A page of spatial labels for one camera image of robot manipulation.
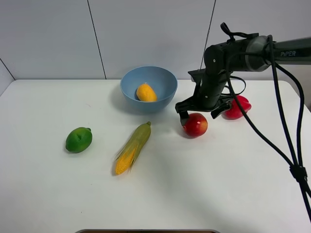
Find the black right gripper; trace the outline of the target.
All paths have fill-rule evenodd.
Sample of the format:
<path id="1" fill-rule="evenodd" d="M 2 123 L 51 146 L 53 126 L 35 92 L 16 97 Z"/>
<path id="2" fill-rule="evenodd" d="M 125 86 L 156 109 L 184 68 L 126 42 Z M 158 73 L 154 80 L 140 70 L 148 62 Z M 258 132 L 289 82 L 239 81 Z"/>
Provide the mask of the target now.
<path id="1" fill-rule="evenodd" d="M 187 111 L 211 112 L 211 117 L 216 119 L 223 112 L 230 110 L 232 97 L 222 95 L 226 83 L 224 71 L 218 74 L 206 72 L 201 81 L 196 83 L 193 95 L 175 105 L 181 125 L 185 126 L 189 119 Z"/>

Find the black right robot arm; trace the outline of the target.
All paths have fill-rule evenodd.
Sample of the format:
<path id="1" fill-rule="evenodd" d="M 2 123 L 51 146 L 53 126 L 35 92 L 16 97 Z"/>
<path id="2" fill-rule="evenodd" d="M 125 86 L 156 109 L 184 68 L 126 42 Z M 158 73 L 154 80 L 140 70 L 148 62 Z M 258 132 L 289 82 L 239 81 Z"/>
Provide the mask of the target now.
<path id="1" fill-rule="evenodd" d="M 189 111 L 210 112 L 212 118 L 231 107 L 231 94 L 223 94 L 227 74 L 233 72 L 262 72 L 270 65 L 273 55 L 276 62 L 283 65 L 309 65 L 311 63 L 311 39 L 300 38 L 273 42 L 268 45 L 267 36 L 231 40 L 208 47 L 204 55 L 205 68 L 189 71 L 196 83 L 194 93 L 188 99 L 175 105 L 184 126 L 189 119 Z"/>

